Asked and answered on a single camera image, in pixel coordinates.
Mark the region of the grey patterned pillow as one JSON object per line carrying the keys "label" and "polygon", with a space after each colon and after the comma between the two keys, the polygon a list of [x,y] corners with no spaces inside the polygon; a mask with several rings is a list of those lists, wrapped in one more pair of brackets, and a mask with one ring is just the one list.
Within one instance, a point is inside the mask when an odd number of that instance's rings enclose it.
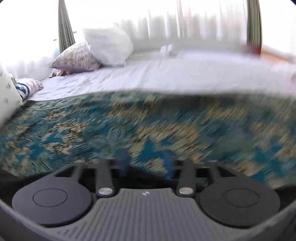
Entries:
{"label": "grey patterned pillow", "polygon": [[69,73],[81,73],[98,70],[100,66],[101,64],[91,54],[86,43],[75,43],[58,55],[50,68]]}

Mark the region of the teal paisley bedspread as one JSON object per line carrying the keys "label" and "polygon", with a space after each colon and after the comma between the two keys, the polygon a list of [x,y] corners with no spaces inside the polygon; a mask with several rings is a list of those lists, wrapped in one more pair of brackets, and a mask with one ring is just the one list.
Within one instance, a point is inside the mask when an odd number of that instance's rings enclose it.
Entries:
{"label": "teal paisley bedspread", "polygon": [[266,95],[97,92],[28,101],[1,130],[1,168],[15,176],[97,162],[128,149],[166,174],[162,151],[217,160],[273,188],[295,185],[295,100]]}

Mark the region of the green curtain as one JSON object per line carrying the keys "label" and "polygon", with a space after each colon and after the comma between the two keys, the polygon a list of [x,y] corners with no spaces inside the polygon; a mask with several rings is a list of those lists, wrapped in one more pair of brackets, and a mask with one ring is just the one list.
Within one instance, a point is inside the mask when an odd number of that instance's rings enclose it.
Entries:
{"label": "green curtain", "polygon": [[64,0],[59,0],[58,3],[58,34],[60,53],[75,44],[74,33],[71,28],[71,23]]}
{"label": "green curtain", "polygon": [[262,50],[262,22],[259,0],[247,0],[247,45],[253,53],[260,55]]}

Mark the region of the white bed sheet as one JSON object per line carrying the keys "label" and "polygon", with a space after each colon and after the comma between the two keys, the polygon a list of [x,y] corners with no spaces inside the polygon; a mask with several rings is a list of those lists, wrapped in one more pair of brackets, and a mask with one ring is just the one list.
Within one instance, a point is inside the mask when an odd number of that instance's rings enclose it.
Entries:
{"label": "white bed sheet", "polygon": [[47,78],[32,100],[92,92],[143,91],[168,94],[267,94],[295,98],[295,66],[252,55],[205,51],[130,56],[125,66]]}

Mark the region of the small white object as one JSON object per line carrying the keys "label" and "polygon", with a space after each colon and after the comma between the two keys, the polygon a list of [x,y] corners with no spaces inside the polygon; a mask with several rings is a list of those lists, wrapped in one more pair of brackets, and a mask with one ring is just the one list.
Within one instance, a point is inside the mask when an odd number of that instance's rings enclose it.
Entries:
{"label": "small white object", "polygon": [[178,52],[175,50],[173,44],[162,46],[160,49],[160,53],[166,57],[175,57],[178,55]]}

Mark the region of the blue patterned white pillow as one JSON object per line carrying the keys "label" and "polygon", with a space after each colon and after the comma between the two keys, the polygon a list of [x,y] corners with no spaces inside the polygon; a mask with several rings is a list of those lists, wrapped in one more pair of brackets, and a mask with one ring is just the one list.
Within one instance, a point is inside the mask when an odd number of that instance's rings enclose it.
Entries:
{"label": "blue patterned white pillow", "polygon": [[43,84],[34,78],[15,79],[1,68],[1,127]]}

